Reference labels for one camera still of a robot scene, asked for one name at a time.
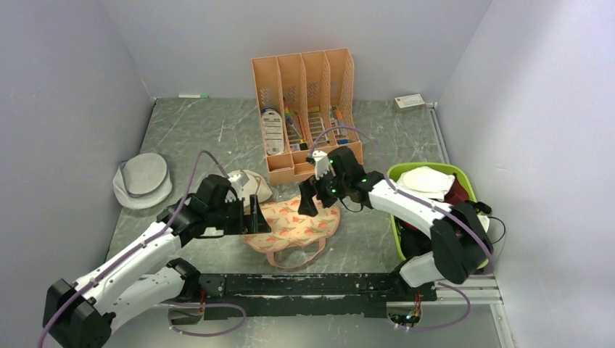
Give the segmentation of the floral mesh laundry bag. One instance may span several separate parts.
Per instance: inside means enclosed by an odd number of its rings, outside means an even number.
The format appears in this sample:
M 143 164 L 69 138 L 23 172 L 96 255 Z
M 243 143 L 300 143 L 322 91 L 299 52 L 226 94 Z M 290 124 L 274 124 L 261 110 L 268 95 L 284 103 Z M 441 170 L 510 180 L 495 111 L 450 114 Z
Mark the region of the floral mesh laundry bag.
M 266 222 L 271 227 L 269 233 L 247 235 L 243 241 L 256 252 L 266 256 L 268 263 L 279 269 L 294 270 L 306 266 L 327 247 L 327 240 L 332 237 L 341 220 L 341 211 L 337 204 L 324 207 L 316 204 L 317 215 L 310 217 L 298 213 L 300 198 L 284 202 L 271 202 L 261 206 Z M 276 261 L 276 254 L 294 247 L 308 247 L 315 244 L 318 249 L 297 265 L 281 265 Z

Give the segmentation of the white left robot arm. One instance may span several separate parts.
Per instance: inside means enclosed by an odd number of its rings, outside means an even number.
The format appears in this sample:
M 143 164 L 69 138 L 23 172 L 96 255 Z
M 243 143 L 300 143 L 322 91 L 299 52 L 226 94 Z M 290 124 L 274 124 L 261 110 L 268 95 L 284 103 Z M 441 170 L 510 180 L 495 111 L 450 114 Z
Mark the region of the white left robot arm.
M 47 293 L 42 345 L 51 336 L 62 347 L 102 347 L 130 319 L 167 300 L 198 297 L 201 273 L 175 258 L 149 270 L 194 239 L 268 233 L 257 194 L 242 195 L 241 178 L 209 175 L 185 192 L 136 240 L 73 282 L 61 278 Z

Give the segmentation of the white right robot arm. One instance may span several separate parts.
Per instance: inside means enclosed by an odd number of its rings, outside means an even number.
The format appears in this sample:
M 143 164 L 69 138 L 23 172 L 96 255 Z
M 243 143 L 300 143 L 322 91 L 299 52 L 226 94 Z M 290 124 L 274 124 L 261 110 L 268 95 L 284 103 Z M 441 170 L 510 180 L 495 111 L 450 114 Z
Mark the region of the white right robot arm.
M 413 194 L 379 171 L 366 172 L 346 146 L 314 150 L 306 160 L 314 173 L 299 184 L 299 214 L 314 217 L 317 203 L 331 207 L 348 197 L 410 223 L 430 241 L 430 251 L 399 266 L 391 282 L 398 299 L 410 299 L 425 283 L 462 284 L 492 264 L 492 244 L 472 203 L 451 205 Z

